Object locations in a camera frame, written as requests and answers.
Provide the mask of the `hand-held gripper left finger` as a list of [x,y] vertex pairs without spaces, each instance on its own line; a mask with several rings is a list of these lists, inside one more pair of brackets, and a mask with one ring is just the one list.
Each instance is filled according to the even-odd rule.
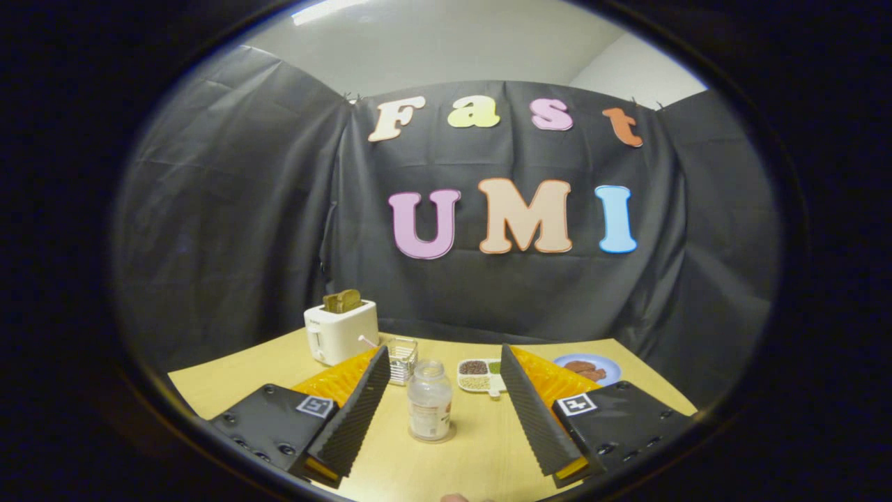
[[210,424],[291,476],[338,488],[390,381],[389,352],[374,347],[293,388],[261,385]]

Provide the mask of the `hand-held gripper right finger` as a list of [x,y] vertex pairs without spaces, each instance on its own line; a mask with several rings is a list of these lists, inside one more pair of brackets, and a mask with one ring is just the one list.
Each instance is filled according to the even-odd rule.
[[694,424],[630,381],[598,386],[520,347],[501,347],[501,378],[539,470],[557,488],[627,477]]

